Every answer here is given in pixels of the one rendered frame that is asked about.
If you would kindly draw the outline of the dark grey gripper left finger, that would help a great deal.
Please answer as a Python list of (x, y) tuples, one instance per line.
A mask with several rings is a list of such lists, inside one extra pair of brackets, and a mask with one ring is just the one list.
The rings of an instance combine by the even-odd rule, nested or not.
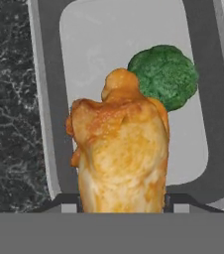
[(46, 212), (59, 207), (62, 212), (69, 207), (73, 207), (76, 213), (83, 212), (79, 193), (60, 193), (53, 200), (47, 201), (35, 212)]

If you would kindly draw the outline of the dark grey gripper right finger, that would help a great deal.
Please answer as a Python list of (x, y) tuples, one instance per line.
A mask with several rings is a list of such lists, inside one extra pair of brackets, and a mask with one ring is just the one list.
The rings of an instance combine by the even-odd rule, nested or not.
[(223, 210), (198, 202), (185, 193), (167, 193), (164, 213), (223, 213)]

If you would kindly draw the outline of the golden brown chicken drumstick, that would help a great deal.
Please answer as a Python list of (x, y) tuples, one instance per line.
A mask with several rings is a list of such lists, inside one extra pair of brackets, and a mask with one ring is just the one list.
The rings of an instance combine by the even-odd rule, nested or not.
[(161, 213), (168, 171), (168, 113), (135, 74), (111, 71), (96, 102), (72, 102), (66, 133), (85, 212)]

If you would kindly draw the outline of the green broccoli floret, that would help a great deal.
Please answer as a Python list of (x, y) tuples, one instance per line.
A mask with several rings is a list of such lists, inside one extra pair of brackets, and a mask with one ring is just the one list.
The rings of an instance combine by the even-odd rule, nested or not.
[(140, 83), (141, 92), (158, 99), (167, 111), (185, 105), (197, 91), (198, 72), (180, 49), (157, 45), (135, 54), (128, 63)]

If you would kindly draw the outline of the grey tupperware container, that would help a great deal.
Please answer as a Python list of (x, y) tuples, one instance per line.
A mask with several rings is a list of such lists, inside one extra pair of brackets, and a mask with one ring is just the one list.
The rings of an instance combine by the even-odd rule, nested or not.
[(168, 193), (224, 210), (224, 0), (28, 0), (51, 196), (77, 191), (65, 133), (73, 100), (99, 99), (106, 75), (154, 45), (196, 65), (198, 90), (169, 114)]

